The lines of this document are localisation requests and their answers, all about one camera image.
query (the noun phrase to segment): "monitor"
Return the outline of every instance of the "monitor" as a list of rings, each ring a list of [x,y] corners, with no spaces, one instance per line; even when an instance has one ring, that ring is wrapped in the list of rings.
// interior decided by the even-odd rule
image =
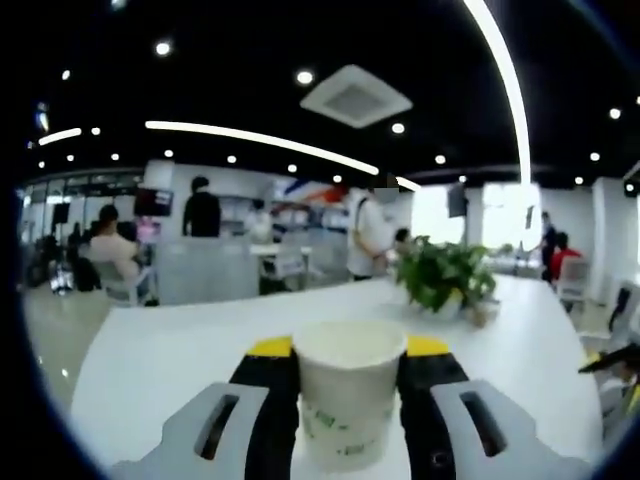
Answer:
[[[137,217],[168,217],[171,215],[173,192],[138,188],[133,204],[133,214]]]
[[[69,221],[69,204],[57,203],[53,206],[53,225],[65,224]]]
[[[449,218],[467,216],[467,197],[464,194],[464,184],[456,183],[447,190],[447,207]]]
[[[160,228],[160,222],[154,221],[151,217],[136,219],[138,241],[143,245],[155,245],[158,243]]]

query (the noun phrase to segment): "black ceiling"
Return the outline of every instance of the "black ceiling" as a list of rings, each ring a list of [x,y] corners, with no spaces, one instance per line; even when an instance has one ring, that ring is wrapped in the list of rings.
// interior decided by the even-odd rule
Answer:
[[[625,0],[487,1],[518,72],[534,180],[588,183],[640,159],[640,3]],[[466,173],[472,182],[517,178],[513,121],[498,69],[462,0],[219,3],[130,0],[42,2],[28,12],[19,68],[20,177],[72,167],[143,165],[170,148],[187,163],[286,172],[329,180],[355,172],[326,160],[246,141],[145,130],[146,120],[203,123],[274,135],[334,151],[418,183]],[[157,41],[174,50],[159,58]],[[355,130],[299,107],[317,81],[356,64],[409,97],[414,108]],[[64,70],[71,77],[62,81]],[[43,133],[83,135],[27,150]],[[622,110],[609,118],[612,107]],[[406,132],[391,133],[393,121]],[[92,127],[101,135],[92,136]],[[597,151],[599,162],[589,154]],[[66,156],[73,154],[73,163]],[[444,154],[447,163],[436,165]],[[45,168],[37,168],[45,161]],[[434,177],[447,171],[448,176]]]

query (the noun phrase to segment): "table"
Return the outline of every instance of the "table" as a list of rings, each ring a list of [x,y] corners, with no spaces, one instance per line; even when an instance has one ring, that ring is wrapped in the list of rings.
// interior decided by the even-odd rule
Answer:
[[[249,251],[251,252],[251,255],[255,255],[258,257],[269,257],[280,253],[281,245],[281,243],[270,243],[266,245],[254,243],[253,245],[251,245],[251,247],[249,247]],[[311,247],[308,245],[303,246],[300,248],[300,251],[302,252],[302,255],[308,257],[311,254]]]
[[[497,280],[500,311],[483,329],[426,321],[390,279],[218,304],[114,309],[82,365],[72,428],[105,466],[139,459],[160,441],[164,421],[211,383],[226,381],[259,339],[317,321],[388,319],[445,341],[470,378],[488,380],[529,412],[539,439],[555,451],[593,459],[602,445],[600,405],[593,377],[577,373],[586,356],[569,318],[546,283]],[[299,435],[291,478],[326,478],[307,463],[303,442]],[[349,478],[410,478],[397,412],[385,459]]]

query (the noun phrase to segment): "person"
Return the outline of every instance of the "person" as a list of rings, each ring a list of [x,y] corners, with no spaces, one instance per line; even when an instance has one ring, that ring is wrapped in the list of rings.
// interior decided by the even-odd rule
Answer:
[[[253,243],[273,243],[273,221],[265,210],[264,200],[254,200],[252,207],[244,220],[245,234]]]
[[[556,228],[551,223],[549,212],[542,212],[542,239],[538,244],[542,260],[542,280],[551,283],[551,258],[556,249]]]
[[[67,245],[69,247],[78,247],[82,243],[82,233],[80,232],[80,222],[73,224],[73,231],[69,234]]]
[[[113,262],[125,281],[134,281],[140,274],[137,261],[138,246],[118,234],[118,209],[113,205],[105,205],[100,209],[98,231],[89,243],[89,259],[93,262]],[[149,293],[149,276],[138,285],[138,298]],[[157,300],[150,300],[147,305],[157,305]]]
[[[566,257],[582,257],[582,254],[569,248],[569,235],[565,232],[560,232],[557,235],[558,251],[551,257],[551,278],[552,280],[558,280],[560,278],[560,271],[562,270],[562,262]]]
[[[400,191],[395,177],[378,175],[366,191],[354,189],[353,192],[347,232],[347,269],[357,282],[372,278],[377,270],[386,270],[388,266],[387,252],[393,249],[394,231],[384,218],[382,203],[392,202]]]
[[[209,180],[197,176],[191,182],[191,197],[184,207],[182,234],[186,237],[220,236],[220,200],[207,189]]]

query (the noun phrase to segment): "potted plant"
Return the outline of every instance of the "potted plant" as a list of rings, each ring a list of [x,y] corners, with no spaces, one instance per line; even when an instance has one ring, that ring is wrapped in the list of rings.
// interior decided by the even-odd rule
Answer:
[[[444,318],[467,308],[474,323],[484,324],[481,303],[496,287],[482,263],[486,254],[487,249],[478,245],[436,245],[429,237],[417,237],[399,260],[396,280],[406,288],[409,303]]]

